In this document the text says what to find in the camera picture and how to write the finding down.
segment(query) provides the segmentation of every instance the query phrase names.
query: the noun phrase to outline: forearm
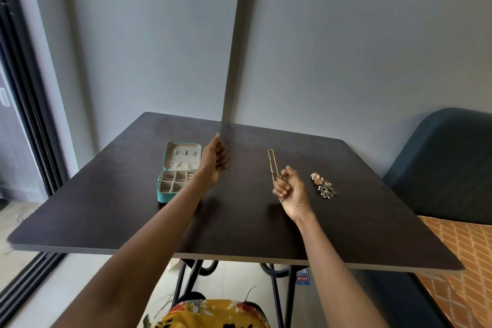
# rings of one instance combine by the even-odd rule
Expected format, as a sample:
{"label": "forearm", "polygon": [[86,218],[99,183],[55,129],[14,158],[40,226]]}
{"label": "forearm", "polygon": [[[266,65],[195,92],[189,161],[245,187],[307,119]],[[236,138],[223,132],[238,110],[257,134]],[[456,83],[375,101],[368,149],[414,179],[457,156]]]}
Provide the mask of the forearm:
{"label": "forearm", "polygon": [[328,325],[332,328],[387,327],[383,317],[336,253],[310,212],[298,220]]}
{"label": "forearm", "polygon": [[207,188],[206,179],[196,173],[108,260],[54,326],[137,326]]}

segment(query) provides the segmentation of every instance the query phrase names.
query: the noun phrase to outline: orange patterned cushion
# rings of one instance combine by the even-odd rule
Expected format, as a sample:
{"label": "orange patterned cushion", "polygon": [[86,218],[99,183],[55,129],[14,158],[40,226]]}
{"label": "orange patterned cushion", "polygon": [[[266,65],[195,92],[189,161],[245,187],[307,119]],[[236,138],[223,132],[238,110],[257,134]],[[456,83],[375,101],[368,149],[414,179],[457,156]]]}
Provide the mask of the orange patterned cushion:
{"label": "orange patterned cushion", "polygon": [[463,262],[459,275],[417,275],[456,328],[492,327],[492,225],[419,218]]}

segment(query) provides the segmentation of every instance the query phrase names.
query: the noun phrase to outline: tiled floor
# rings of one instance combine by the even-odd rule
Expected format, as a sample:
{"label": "tiled floor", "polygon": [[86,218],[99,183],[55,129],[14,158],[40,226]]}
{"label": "tiled floor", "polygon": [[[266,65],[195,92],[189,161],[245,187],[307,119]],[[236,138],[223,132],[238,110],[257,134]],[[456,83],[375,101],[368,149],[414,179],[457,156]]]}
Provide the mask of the tiled floor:
{"label": "tiled floor", "polygon": [[37,254],[37,252],[12,250],[7,242],[7,236],[30,212],[38,207],[38,203],[17,200],[10,202],[6,208],[0,211],[0,291]]}
{"label": "tiled floor", "polygon": [[[108,258],[109,256],[87,254],[67,256],[38,288],[17,316],[11,320],[8,327],[24,328],[30,326],[34,317],[36,326],[40,328],[52,325]],[[149,313],[152,323],[165,315],[170,307],[168,304],[161,310],[174,292],[178,270],[177,266],[167,269],[151,295],[146,313]],[[187,268],[183,289],[189,272],[190,269]],[[248,301],[261,306],[272,328],[277,328],[272,283],[257,263],[219,262],[212,275],[198,277],[194,290],[203,293],[209,299],[225,298],[244,301],[251,287],[254,288],[249,293]],[[285,306],[286,290],[287,278],[279,279],[282,306]],[[326,327],[314,285],[296,286],[292,327]]]}

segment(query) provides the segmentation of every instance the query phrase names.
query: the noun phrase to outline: dark wooden tabletop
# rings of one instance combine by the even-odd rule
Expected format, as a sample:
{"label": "dark wooden tabletop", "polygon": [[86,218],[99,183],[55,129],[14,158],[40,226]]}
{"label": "dark wooden tabletop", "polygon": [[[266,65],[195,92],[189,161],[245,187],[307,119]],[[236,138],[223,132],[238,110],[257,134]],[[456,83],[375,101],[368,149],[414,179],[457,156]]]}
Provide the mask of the dark wooden tabletop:
{"label": "dark wooden tabletop", "polygon": [[[177,257],[308,264],[294,223],[272,194],[267,149],[304,179],[311,206],[342,259],[361,269],[460,270],[462,263],[342,140],[144,113],[8,238],[14,249],[113,254],[157,211],[168,142],[229,147],[229,169],[201,201]],[[317,172],[338,191],[323,199]]]}

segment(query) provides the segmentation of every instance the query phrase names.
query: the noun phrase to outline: jewelry box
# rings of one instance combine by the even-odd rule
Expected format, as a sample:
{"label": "jewelry box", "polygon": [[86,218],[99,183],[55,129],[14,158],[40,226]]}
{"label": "jewelry box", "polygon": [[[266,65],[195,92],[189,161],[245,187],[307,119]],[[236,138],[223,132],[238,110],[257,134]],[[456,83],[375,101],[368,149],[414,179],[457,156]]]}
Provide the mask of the jewelry box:
{"label": "jewelry box", "polygon": [[163,170],[157,181],[157,201],[169,202],[200,166],[202,146],[191,141],[172,141],[166,146]]}

